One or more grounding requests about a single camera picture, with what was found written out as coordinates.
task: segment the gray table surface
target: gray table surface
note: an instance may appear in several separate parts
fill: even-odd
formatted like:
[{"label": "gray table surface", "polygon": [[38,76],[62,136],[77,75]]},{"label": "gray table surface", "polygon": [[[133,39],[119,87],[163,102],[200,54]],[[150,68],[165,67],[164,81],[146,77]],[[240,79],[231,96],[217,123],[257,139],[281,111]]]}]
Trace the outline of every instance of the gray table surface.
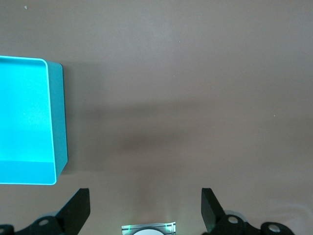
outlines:
[{"label": "gray table surface", "polygon": [[200,235],[210,187],[312,233],[313,1],[1,0],[0,54],[63,65],[69,157],[54,186],[0,185],[0,223],[90,188],[81,235]]}]

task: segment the gray floor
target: gray floor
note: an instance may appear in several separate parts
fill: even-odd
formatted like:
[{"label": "gray floor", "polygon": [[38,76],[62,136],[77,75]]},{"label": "gray floor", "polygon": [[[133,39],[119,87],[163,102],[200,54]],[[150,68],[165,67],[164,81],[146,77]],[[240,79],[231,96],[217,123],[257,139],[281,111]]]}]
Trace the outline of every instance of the gray floor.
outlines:
[{"label": "gray floor", "polygon": [[88,187],[81,235],[200,235],[210,187],[253,226],[312,233],[311,0],[1,0],[0,54],[64,66],[69,157],[54,186],[0,185],[0,223]]}]

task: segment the white round object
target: white round object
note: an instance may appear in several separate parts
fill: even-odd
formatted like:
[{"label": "white round object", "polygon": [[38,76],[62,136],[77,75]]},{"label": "white round object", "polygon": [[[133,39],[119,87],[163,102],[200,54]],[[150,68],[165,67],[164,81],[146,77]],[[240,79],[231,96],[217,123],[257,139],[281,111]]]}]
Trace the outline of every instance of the white round object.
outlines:
[{"label": "white round object", "polygon": [[164,234],[154,229],[144,229],[144,230],[140,230],[134,235],[164,235]]}]

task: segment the blue bin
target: blue bin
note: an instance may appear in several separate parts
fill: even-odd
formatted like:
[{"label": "blue bin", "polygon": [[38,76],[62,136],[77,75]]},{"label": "blue bin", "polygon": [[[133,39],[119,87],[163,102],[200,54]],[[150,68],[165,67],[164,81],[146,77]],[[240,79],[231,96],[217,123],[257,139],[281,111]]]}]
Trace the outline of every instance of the blue bin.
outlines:
[{"label": "blue bin", "polygon": [[62,66],[0,56],[0,184],[53,185],[66,163]]}]

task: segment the blue plastic container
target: blue plastic container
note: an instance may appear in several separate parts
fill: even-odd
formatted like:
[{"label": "blue plastic container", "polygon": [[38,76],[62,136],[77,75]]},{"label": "blue plastic container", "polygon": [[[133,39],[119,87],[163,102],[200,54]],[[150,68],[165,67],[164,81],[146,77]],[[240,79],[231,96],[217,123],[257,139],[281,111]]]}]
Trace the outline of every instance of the blue plastic container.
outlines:
[{"label": "blue plastic container", "polygon": [[66,163],[62,66],[0,56],[0,184],[53,185]]}]

